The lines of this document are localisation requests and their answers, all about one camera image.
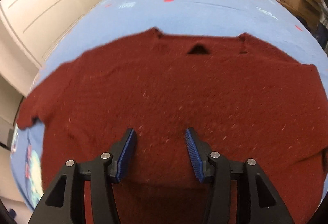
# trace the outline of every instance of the blue gripper pad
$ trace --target blue gripper pad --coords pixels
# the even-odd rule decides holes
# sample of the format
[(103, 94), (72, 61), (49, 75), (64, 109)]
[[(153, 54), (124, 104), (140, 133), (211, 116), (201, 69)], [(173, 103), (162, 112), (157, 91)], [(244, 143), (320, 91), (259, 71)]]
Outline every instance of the blue gripper pad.
[(110, 153), (113, 155), (109, 177), (112, 183), (119, 183), (127, 175), (129, 162), (134, 153), (137, 134), (128, 128), (122, 140), (113, 144)]
[(208, 143), (199, 140), (193, 128), (186, 130), (185, 139), (196, 178), (201, 183), (209, 183), (214, 176), (214, 167), (208, 161), (211, 147)]

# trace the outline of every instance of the bedsheet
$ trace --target bedsheet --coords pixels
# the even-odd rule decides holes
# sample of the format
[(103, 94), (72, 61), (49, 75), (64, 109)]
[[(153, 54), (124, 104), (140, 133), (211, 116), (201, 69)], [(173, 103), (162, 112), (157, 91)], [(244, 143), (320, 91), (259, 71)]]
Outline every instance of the bedsheet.
[[(275, 0), (103, 0), (58, 43), (36, 85), (60, 64), (122, 36), (158, 27), (181, 35), (238, 36), (247, 32), (303, 64), (316, 65), (328, 94), (328, 58), (315, 38)], [(42, 190), (44, 125), (14, 131), (11, 167), (26, 204), (33, 210)], [(328, 180), (324, 194), (328, 189)]]

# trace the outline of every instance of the bed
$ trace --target bed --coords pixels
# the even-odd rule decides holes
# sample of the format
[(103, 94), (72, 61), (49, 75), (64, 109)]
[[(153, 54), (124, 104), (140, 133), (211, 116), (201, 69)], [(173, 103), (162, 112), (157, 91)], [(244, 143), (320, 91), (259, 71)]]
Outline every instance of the bed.
[[(250, 33), (303, 64), (316, 65), (328, 94), (327, 55), (310, 32), (275, 0), (103, 0), (58, 43), (34, 86), (84, 51), (151, 27), (181, 35)], [(44, 129), (40, 121), (25, 130), (16, 127), (11, 146), (13, 176), (31, 210), (43, 194), (40, 160)]]

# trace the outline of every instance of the blue bed sheet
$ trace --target blue bed sheet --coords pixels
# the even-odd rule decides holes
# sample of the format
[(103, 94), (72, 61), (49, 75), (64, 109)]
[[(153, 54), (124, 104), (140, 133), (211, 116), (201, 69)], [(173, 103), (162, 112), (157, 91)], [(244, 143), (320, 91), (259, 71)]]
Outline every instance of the blue bed sheet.
[[(61, 63), (122, 36), (158, 27), (181, 35), (238, 36), (247, 32), (303, 64), (316, 65), (328, 94), (328, 58), (315, 38), (275, 0), (103, 0), (59, 42), (39, 72), (42, 82)], [(11, 166), (27, 205), (42, 196), (44, 125), (14, 133)]]

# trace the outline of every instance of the triangular cutout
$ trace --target triangular cutout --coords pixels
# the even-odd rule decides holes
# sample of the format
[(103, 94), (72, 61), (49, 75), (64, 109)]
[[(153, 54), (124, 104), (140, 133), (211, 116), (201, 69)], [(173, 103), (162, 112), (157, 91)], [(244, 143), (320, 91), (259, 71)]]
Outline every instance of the triangular cutout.
[(63, 175), (57, 181), (56, 186), (51, 190), (46, 205), (54, 207), (63, 207), (65, 194), (66, 176)]
[(209, 55), (209, 51), (202, 44), (197, 43), (194, 47), (188, 52), (188, 54), (194, 55)]
[(277, 203), (260, 175), (255, 176), (259, 207), (275, 206)]

